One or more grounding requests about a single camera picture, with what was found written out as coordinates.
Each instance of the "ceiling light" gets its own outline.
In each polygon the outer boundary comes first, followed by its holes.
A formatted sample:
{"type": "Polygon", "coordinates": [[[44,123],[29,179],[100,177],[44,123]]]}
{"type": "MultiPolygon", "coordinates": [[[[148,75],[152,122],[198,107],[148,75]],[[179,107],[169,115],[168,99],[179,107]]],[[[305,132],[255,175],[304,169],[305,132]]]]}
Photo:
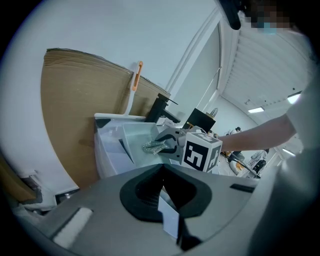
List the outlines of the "ceiling light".
{"type": "Polygon", "coordinates": [[[265,110],[263,107],[258,107],[258,108],[250,109],[248,111],[249,111],[249,113],[258,113],[258,112],[263,112],[265,110]]]}
{"type": "Polygon", "coordinates": [[[292,153],[291,151],[289,151],[289,150],[287,150],[287,149],[285,149],[285,148],[283,148],[282,150],[283,150],[284,152],[288,153],[289,155],[293,156],[293,157],[296,156],[294,153],[292,153]]]}
{"type": "Polygon", "coordinates": [[[297,92],[295,94],[289,95],[288,96],[288,101],[290,102],[290,104],[295,103],[297,101],[297,99],[299,99],[300,94],[301,94],[301,91],[299,91],[299,92],[297,92]]]}

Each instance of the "white sleeve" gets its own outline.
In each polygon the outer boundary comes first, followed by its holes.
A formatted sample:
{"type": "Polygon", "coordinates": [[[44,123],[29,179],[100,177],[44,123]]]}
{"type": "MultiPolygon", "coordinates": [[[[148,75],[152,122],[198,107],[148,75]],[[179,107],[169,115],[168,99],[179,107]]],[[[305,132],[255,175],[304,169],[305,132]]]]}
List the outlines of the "white sleeve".
{"type": "Polygon", "coordinates": [[[320,146],[320,71],[287,111],[305,149],[320,146]]]}

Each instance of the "white cube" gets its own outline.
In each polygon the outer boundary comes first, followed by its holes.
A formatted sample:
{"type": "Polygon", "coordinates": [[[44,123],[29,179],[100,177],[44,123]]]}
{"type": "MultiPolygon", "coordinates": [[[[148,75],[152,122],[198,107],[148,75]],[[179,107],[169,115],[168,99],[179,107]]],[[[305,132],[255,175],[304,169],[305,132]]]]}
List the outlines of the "white cube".
{"type": "Polygon", "coordinates": [[[188,132],[181,166],[201,172],[211,172],[217,165],[222,141],[205,133],[188,132]]]}

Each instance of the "orange clip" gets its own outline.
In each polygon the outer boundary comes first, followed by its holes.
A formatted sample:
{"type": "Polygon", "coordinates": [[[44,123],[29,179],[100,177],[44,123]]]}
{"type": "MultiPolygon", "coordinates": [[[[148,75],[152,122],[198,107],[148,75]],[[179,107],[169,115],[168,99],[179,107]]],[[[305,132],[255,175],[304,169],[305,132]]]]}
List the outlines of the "orange clip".
{"type": "Polygon", "coordinates": [[[140,61],[139,62],[139,70],[136,73],[136,76],[135,76],[135,79],[134,79],[134,84],[133,84],[133,87],[132,87],[132,91],[134,91],[134,92],[137,90],[139,79],[140,79],[140,73],[141,73],[141,69],[142,69],[143,65],[144,65],[144,63],[142,61],[140,61]]]}

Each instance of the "ceiling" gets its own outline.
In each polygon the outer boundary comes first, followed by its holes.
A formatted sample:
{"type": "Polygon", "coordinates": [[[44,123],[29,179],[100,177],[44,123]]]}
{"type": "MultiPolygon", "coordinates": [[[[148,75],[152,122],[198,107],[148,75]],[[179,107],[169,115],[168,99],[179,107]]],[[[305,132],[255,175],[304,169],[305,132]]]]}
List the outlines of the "ceiling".
{"type": "MultiPolygon", "coordinates": [[[[315,67],[306,37],[288,31],[265,34],[245,24],[222,96],[262,124],[287,112],[287,97],[306,88],[315,67]],[[258,107],[265,111],[248,112],[258,107]]],[[[302,144],[296,135],[282,147],[298,153],[302,144]]]]}

